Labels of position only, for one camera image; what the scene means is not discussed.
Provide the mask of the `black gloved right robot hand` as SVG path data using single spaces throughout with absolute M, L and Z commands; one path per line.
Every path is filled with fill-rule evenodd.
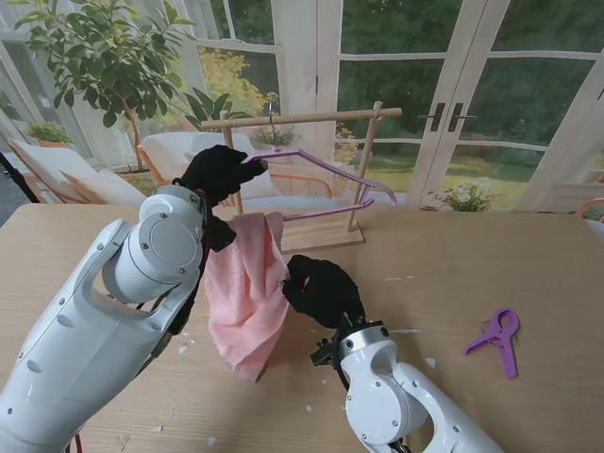
M 293 255 L 287 268 L 282 293 L 296 312 L 332 329 L 339 328 L 345 316 L 353 324 L 365 319 L 358 286 L 339 265 Z

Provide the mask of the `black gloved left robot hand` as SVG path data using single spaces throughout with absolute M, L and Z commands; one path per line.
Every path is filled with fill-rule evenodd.
M 203 193 L 215 207 L 268 169 L 264 159 L 246 159 L 244 152 L 217 144 L 197 153 L 185 173 L 172 183 Z

